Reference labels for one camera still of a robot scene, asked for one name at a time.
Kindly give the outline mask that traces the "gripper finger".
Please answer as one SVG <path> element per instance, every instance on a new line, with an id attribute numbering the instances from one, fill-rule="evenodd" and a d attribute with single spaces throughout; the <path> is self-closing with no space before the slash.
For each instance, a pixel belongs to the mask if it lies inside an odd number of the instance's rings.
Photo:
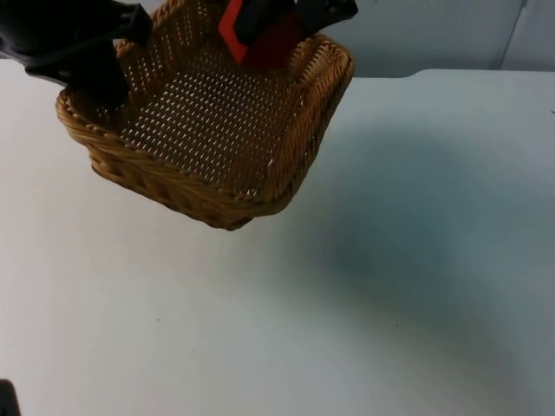
<path id="1" fill-rule="evenodd" d="M 264 2 L 243 1 L 239 11 L 239 37 L 255 38 L 264 17 Z"/>
<path id="2" fill-rule="evenodd" d="M 314 34 L 358 13 L 355 0 L 299 0 L 295 11 L 306 34 Z"/>

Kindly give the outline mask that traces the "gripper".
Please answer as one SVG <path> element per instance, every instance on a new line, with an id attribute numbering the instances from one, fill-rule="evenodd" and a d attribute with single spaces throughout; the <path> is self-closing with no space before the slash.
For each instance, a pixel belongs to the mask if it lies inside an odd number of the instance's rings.
<path id="1" fill-rule="evenodd" d="M 141 46 L 153 20 L 138 3 L 2 1 L 1 57 L 35 78 L 78 88 L 98 101 L 122 104 L 129 93 L 114 39 Z"/>

